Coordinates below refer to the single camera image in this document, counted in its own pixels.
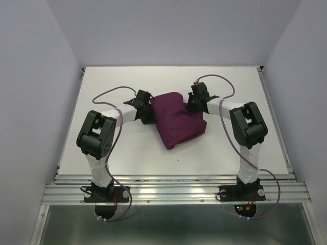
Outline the purple surgical drape cloth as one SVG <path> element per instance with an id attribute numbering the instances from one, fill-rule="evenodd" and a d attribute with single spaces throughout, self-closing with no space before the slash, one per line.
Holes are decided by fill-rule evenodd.
<path id="1" fill-rule="evenodd" d="M 207 122 L 203 113 L 189 113 L 182 94 L 169 92 L 155 96 L 150 102 L 157 117 L 157 131 L 167 150 L 205 133 Z"/>

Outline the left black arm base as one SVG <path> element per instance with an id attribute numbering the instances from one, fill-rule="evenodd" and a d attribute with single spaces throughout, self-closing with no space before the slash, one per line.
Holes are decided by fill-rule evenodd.
<path id="1" fill-rule="evenodd" d="M 81 186 L 80 190 L 84 194 L 85 203 L 128 203 L 130 201 L 127 191 L 130 187 L 115 186 L 113 180 L 108 187 L 99 187 L 91 182 L 90 186 Z"/>

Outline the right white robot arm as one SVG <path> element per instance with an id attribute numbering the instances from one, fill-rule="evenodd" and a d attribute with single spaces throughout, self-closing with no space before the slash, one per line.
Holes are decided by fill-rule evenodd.
<path id="1" fill-rule="evenodd" d="M 227 135 L 236 153 L 240 156 L 240 168 L 235 193 L 241 199 L 253 194 L 252 184 L 259 183 L 259 152 L 268 134 L 267 125 L 255 102 L 245 104 L 226 101 L 217 95 L 211 96 L 203 82 L 193 84 L 186 110 L 190 113 L 204 112 L 220 116 L 223 129 L 228 133 L 224 120 L 230 120 L 237 148 Z"/>

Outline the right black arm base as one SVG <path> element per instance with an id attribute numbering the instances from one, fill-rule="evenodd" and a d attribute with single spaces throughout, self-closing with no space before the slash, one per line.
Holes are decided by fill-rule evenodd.
<path id="1" fill-rule="evenodd" d="M 244 184 L 238 177 L 236 185 L 220 185 L 216 200 L 222 202 L 265 201 L 266 196 L 260 179 Z"/>

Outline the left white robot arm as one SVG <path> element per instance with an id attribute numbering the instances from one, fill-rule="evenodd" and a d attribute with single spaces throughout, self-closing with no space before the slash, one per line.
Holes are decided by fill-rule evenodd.
<path id="1" fill-rule="evenodd" d="M 91 183 L 97 187 L 96 195 L 102 201 L 109 201 L 113 197 L 114 189 L 110 186 L 113 177 L 108 173 L 108 158 L 120 138 L 123 124 L 140 120 L 144 125 L 150 125 L 155 124 L 157 118 L 151 103 L 153 96 L 147 91 L 136 91 L 135 97 L 121 106 L 98 101 L 105 94 L 104 92 L 96 96 L 92 103 L 109 106 L 111 110 L 89 111 L 76 144 L 88 160 Z"/>

